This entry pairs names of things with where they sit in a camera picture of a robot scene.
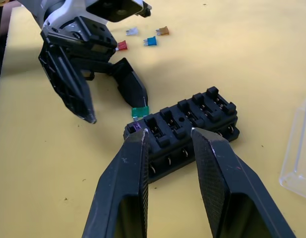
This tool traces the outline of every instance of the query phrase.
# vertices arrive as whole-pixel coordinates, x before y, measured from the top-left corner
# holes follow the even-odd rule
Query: mounting hole
[[[58,33],[58,30],[56,28],[54,28],[54,27],[52,27],[52,31]]]

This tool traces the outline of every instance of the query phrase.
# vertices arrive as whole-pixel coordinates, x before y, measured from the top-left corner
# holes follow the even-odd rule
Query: clear plastic box
[[[296,111],[279,181],[306,197],[306,102]]]

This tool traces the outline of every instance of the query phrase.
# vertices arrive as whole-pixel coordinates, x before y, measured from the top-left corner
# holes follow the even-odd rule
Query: tan fuse
[[[167,26],[156,30],[158,36],[169,35]]]

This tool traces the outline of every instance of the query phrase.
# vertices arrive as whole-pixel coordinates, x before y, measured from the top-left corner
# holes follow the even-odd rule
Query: robotic arm
[[[20,0],[41,27],[44,40],[39,60],[55,90],[72,113],[96,123],[86,80],[95,72],[117,81],[132,107],[148,104],[145,87],[123,58],[109,63],[117,42],[106,27],[131,15],[148,17],[151,6],[142,0]]]

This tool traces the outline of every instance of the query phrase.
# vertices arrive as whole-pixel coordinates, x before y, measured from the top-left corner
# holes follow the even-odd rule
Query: blue fuse
[[[143,42],[144,42],[144,46],[156,46],[157,45],[155,36],[151,38],[147,38],[146,40],[143,40]]]

